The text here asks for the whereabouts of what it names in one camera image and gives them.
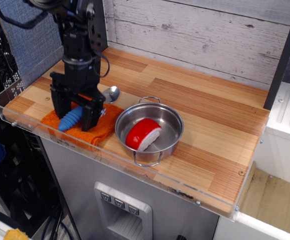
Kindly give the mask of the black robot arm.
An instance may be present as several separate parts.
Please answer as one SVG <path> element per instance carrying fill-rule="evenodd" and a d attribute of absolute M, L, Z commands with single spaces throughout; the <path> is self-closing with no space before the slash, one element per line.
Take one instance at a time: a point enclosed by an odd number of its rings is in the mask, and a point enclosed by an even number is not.
<path fill-rule="evenodd" d="M 27 4 L 51 13 L 63 46 L 64 73 L 52 72 L 54 110 L 63 118 L 71 104 L 82 107 L 82 130 L 95 127 L 105 97 L 98 90 L 102 52 L 108 47 L 103 2 L 100 0 L 28 0 Z"/>

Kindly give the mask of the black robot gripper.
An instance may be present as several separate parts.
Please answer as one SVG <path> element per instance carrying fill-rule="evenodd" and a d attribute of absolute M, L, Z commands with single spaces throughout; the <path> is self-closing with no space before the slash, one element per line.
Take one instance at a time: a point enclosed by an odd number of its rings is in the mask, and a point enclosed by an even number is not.
<path fill-rule="evenodd" d="M 100 81 L 99 58 L 93 59 L 87 64 L 64 64 L 64 73 L 52 72 L 51 98 L 56 115 L 62 119 L 71 111 L 71 103 L 83 107 L 82 109 L 82 131 L 87 132 L 95 127 L 103 110 L 104 97 L 97 86 Z M 87 102 L 80 97 L 91 98 Z"/>

